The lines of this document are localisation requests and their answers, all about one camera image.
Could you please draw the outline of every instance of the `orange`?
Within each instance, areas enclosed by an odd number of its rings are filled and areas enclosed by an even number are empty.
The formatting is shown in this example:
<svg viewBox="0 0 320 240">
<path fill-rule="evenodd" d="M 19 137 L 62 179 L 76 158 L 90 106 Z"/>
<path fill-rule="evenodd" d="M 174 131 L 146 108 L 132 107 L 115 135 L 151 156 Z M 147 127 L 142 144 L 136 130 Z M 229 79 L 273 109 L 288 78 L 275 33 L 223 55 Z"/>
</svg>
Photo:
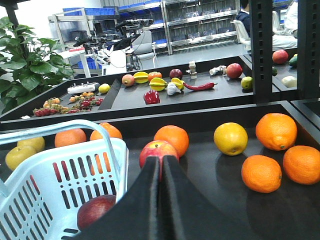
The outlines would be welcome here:
<svg viewBox="0 0 320 240">
<path fill-rule="evenodd" d="M 320 151 L 311 146 L 293 146 L 283 156 L 283 168 L 298 184 L 316 184 L 320 181 Z"/>
<path fill-rule="evenodd" d="M 243 162 L 241 176 L 248 188 L 268 194 L 280 187 L 282 173 L 279 163 L 273 158 L 252 155 Z"/>
<path fill-rule="evenodd" d="M 268 149 L 286 150 L 296 142 L 298 129 L 296 122 L 282 113 L 268 113 L 255 126 L 255 135 Z"/>
<path fill-rule="evenodd" d="M 161 127 L 155 133 L 153 140 L 163 140 L 170 143 L 178 152 L 179 157 L 183 156 L 189 147 L 188 133 L 183 128 L 175 125 Z"/>
<path fill-rule="evenodd" d="M 99 125 L 101 125 L 109 133 L 110 138 L 122 139 L 121 132 L 115 126 L 111 125 L 108 122 L 102 122 Z M 102 139 L 102 135 L 97 130 L 94 130 L 91 133 L 90 141 L 97 140 L 97 139 Z"/>
<path fill-rule="evenodd" d="M 58 132 L 54 138 L 54 145 L 56 148 L 59 148 L 72 144 L 84 143 L 86 141 L 86 133 L 81 128 L 76 128 Z"/>
<path fill-rule="evenodd" d="M 106 152 L 103 152 L 103 159 L 104 159 L 104 164 L 105 164 L 106 171 L 108 173 L 110 173 L 111 172 L 111 167 L 110 167 L 109 159 L 108 159 L 108 156 L 107 156 Z M 101 163 L 99 155 L 95 156 L 95 161 L 96 161 L 96 165 L 97 165 L 97 168 L 98 168 L 98 172 L 100 174 L 102 174 L 104 171 L 103 171 L 103 166 L 102 166 L 102 163 Z M 95 169 L 94 169 L 93 165 L 91 165 L 91 167 L 90 167 L 90 172 L 91 172 L 91 175 L 95 175 Z"/>
</svg>

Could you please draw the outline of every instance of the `apple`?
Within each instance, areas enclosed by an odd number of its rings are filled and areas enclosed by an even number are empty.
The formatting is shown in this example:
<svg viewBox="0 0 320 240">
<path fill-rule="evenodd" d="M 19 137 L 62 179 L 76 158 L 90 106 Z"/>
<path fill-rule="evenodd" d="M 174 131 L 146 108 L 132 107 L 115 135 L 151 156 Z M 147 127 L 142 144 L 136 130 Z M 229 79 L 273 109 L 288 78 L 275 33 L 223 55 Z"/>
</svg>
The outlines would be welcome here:
<svg viewBox="0 0 320 240">
<path fill-rule="evenodd" d="M 110 85 L 108 83 L 101 84 L 98 88 L 99 93 L 106 94 L 110 90 Z"/>
<path fill-rule="evenodd" d="M 116 204 L 115 195 L 101 195 L 85 202 L 78 210 L 76 216 L 77 226 L 80 231 L 89 227 L 100 219 Z"/>
<path fill-rule="evenodd" d="M 173 78 L 178 78 L 178 79 L 182 79 L 183 77 L 183 73 L 180 69 L 172 69 L 169 73 L 169 77 L 170 79 L 173 79 Z"/>
<path fill-rule="evenodd" d="M 241 79 L 241 87 L 244 90 L 250 90 L 253 88 L 253 78 L 251 76 L 245 76 Z"/>
<path fill-rule="evenodd" d="M 122 77 L 122 84 L 126 87 L 131 87 L 135 84 L 135 78 L 131 74 L 126 74 Z"/>
<path fill-rule="evenodd" d="M 243 73 L 243 69 L 239 63 L 231 63 L 225 69 L 226 75 L 231 79 L 237 79 Z"/>
<path fill-rule="evenodd" d="M 16 146 L 5 156 L 5 163 L 9 169 L 15 170 L 24 160 L 35 155 L 37 151 L 33 146 L 21 145 Z"/>
<path fill-rule="evenodd" d="M 178 161 L 180 160 L 177 150 L 167 141 L 163 141 L 163 140 L 151 141 L 144 146 L 144 148 L 140 153 L 140 157 L 139 157 L 140 168 L 142 168 L 145 165 L 147 157 L 159 157 L 159 161 L 160 161 L 159 180 L 161 181 L 163 157 L 166 155 L 174 156 Z"/>
<path fill-rule="evenodd" d="M 289 58 L 288 53 L 281 49 L 277 50 L 272 54 L 272 60 L 276 64 L 284 64 Z"/>
</svg>

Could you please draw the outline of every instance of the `basket handle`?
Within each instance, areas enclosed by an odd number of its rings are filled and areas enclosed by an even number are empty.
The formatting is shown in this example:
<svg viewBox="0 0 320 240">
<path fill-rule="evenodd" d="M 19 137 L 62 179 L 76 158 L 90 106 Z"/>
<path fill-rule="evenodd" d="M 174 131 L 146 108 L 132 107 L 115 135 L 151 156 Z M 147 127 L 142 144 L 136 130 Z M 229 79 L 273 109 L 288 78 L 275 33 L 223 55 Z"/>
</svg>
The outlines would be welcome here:
<svg viewBox="0 0 320 240">
<path fill-rule="evenodd" d="M 24 131 L 0 134 L 0 145 L 14 143 L 24 139 L 32 139 L 36 137 L 48 136 L 48 135 L 56 134 L 62 131 L 66 131 L 70 129 L 80 129 L 80 128 L 97 130 L 99 133 L 101 133 L 104 139 L 104 142 L 107 146 L 106 153 L 108 156 L 111 156 L 111 161 L 109 161 L 110 167 L 111 169 L 115 170 L 115 177 L 117 181 L 115 181 L 114 184 L 116 185 L 115 186 L 116 189 L 119 189 L 119 186 L 117 183 L 120 181 L 120 165 L 119 165 L 119 162 L 116 160 L 116 155 L 110 141 L 109 133 L 102 126 L 92 121 L 84 120 L 84 119 L 75 119 L 75 120 L 60 122 L 60 123 L 56 123 L 48 126 L 40 126 L 40 127 L 36 127 L 36 128 L 24 130 Z M 6 185 L 1 179 L 0 179 L 0 194 L 4 195 L 5 197 L 7 197 L 9 194 L 8 188 L 6 187 Z"/>
</svg>

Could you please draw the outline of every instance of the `white wall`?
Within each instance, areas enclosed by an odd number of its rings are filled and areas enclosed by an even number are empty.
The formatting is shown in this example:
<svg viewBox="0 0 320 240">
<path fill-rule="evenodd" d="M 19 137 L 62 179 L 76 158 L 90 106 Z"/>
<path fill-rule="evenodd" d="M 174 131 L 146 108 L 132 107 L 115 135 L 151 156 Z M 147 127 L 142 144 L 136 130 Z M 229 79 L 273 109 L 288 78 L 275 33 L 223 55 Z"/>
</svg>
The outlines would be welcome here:
<svg viewBox="0 0 320 240">
<path fill-rule="evenodd" d="M 33 27 L 39 38 L 56 38 L 55 27 L 48 16 L 62 13 L 64 8 L 101 8 L 100 0 L 28 0 L 18 3 L 15 11 L 19 24 Z M 6 9 L 0 7 L 0 17 L 7 16 Z"/>
</svg>

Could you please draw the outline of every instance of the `white chair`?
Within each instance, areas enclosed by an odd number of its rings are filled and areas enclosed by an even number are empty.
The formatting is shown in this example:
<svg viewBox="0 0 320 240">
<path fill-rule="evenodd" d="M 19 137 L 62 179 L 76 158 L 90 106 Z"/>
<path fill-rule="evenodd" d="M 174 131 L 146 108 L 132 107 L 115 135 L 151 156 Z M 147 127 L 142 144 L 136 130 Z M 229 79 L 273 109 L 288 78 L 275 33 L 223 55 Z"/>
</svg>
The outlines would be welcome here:
<svg viewBox="0 0 320 240">
<path fill-rule="evenodd" d="M 276 11 L 272 11 L 272 32 L 276 35 L 284 35 L 285 30 L 280 25 L 279 16 Z"/>
<path fill-rule="evenodd" d="M 236 37 L 238 39 L 238 42 L 245 45 L 245 49 L 247 51 L 251 50 L 251 40 L 247 33 L 247 30 L 245 28 L 245 25 L 242 21 L 239 20 L 233 20 L 231 23 L 235 26 L 236 31 Z"/>
<path fill-rule="evenodd" d="M 137 56 L 140 61 L 152 59 L 153 66 L 155 66 L 156 54 L 156 43 L 152 42 L 151 31 L 145 30 L 141 32 L 141 35 L 132 42 L 133 53 Z"/>
</svg>

